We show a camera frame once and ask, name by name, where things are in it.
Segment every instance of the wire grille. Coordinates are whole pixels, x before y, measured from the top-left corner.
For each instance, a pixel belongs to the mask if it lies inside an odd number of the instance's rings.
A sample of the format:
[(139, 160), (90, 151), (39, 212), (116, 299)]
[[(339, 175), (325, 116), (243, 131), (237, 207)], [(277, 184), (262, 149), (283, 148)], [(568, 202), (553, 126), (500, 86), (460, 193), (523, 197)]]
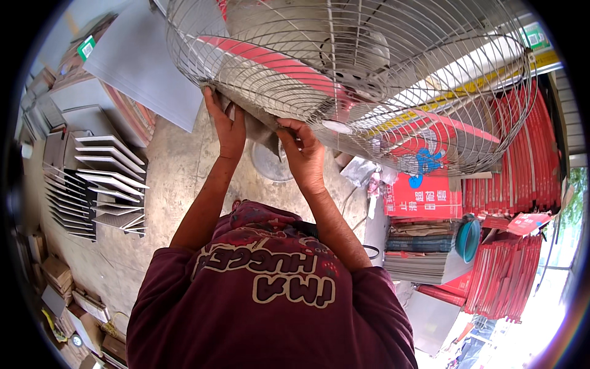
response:
[[(166, 37), (195, 84), (303, 120), (337, 150), (451, 177), (497, 162), (532, 107), (520, 9), (484, 0), (172, 0)], [(502, 100), (512, 88), (521, 98)]]

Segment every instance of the yellow rope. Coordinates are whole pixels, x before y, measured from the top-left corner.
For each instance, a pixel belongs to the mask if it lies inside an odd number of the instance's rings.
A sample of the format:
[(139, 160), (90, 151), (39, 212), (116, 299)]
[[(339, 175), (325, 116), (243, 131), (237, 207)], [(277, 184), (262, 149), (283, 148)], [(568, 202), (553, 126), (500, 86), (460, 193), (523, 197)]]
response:
[(118, 334), (117, 334), (117, 327), (114, 324), (114, 319), (118, 314), (121, 314), (121, 315), (125, 316), (127, 319), (129, 319), (129, 317), (125, 313), (117, 311), (108, 322), (103, 323), (101, 326), (101, 329), (103, 331), (107, 332), (109, 335), (111, 335), (112, 337), (115, 337), (115, 338), (117, 338)]

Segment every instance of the green label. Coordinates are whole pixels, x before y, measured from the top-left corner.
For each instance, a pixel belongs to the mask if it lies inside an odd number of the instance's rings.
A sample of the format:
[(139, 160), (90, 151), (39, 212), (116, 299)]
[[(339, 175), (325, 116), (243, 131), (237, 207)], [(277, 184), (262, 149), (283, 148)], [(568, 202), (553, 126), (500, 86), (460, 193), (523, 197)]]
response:
[(526, 46), (529, 46), (530, 43), (530, 47), (531, 49), (533, 49), (533, 51), (540, 51), (547, 48), (551, 48), (551, 43), (547, 38), (547, 34), (543, 30), (543, 28), (541, 28), (541, 25), (538, 22), (531, 23), (529, 25), (524, 26), (523, 28), (520, 29), (520, 35), (522, 36), (522, 39), (525, 41)]
[(96, 46), (96, 43), (94, 42), (92, 35), (88, 36), (88, 38), (86, 38), (86, 40), (84, 40), (84, 42), (78, 46), (78, 54), (82, 58), (82, 61), (86, 61), (86, 59), (88, 59), (88, 56), (90, 56), (90, 53), (94, 49), (94, 46)]

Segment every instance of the qr code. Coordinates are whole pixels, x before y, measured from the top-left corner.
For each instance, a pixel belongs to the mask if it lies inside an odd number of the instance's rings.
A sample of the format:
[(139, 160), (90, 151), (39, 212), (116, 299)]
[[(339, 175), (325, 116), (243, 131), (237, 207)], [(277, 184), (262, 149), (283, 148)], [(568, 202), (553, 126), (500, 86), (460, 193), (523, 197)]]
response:
[(82, 48), (82, 54), (84, 54), (84, 56), (86, 58), (88, 58), (88, 55), (90, 55), (91, 52), (92, 52), (92, 45), (90, 45), (90, 44), (88, 44)]
[(531, 46), (539, 43), (539, 37), (537, 36), (536, 33), (533, 33), (532, 35), (528, 35), (528, 37), (529, 37), (529, 42), (530, 42)]

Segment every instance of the maroon t-shirt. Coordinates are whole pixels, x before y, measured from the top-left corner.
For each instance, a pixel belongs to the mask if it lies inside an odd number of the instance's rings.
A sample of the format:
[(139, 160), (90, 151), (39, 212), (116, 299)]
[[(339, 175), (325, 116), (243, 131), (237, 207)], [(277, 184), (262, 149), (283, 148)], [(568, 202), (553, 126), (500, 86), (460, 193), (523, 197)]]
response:
[(348, 272), (294, 220), (247, 201), (199, 252), (156, 250), (127, 328), (129, 367), (416, 368), (389, 273)]

